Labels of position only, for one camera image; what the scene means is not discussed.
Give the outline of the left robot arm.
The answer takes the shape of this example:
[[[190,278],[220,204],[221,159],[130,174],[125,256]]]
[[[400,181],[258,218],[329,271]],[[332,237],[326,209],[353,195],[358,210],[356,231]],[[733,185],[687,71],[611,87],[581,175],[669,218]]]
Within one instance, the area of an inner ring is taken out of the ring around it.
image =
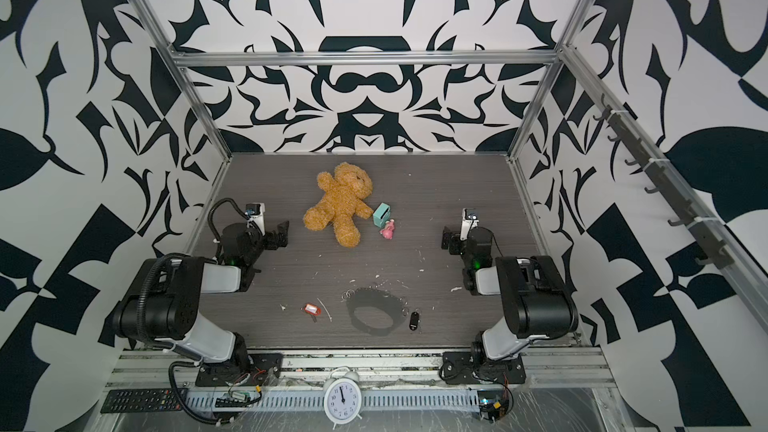
[[[190,366],[211,370],[216,381],[228,374],[238,382],[256,376],[242,335],[206,318],[200,302],[206,294],[248,291],[261,255],[288,245],[290,223],[269,231],[264,215],[263,203],[241,208],[232,198],[216,201],[206,216],[214,255],[172,252],[145,260],[112,313],[115,335],[185,357]]]

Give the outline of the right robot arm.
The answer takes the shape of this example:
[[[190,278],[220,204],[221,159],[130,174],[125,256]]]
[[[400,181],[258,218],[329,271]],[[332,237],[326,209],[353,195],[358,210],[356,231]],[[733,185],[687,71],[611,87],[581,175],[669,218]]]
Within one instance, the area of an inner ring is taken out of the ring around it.
[[[495,235],[485,227],[465,233],[444,228],[441,237],[441,248],[462,260],[464,288],[501,300],[502,318],[472,345],[477,364],[514,359],[533,343],[562,338],[578,325],[572,293],[551,257],[494,257],[495,245]]]

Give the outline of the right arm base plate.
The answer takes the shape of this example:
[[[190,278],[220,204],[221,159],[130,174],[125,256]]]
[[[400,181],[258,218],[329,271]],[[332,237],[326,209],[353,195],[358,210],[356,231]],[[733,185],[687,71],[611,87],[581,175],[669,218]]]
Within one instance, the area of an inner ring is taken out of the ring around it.
[[[520,358],[505,361],[478,360],[470,352],[444,352],[438,376],[448,385],[520,385],[527,379]]]

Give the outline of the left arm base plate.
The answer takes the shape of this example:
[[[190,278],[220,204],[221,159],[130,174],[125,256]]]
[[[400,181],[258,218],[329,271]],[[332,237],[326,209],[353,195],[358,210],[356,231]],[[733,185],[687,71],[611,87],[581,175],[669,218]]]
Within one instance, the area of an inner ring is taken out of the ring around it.
[[[234,361],[204,363],[197,374],[197,387],[265,386],[280,377],[281,353],[250,353],[244,366]]]

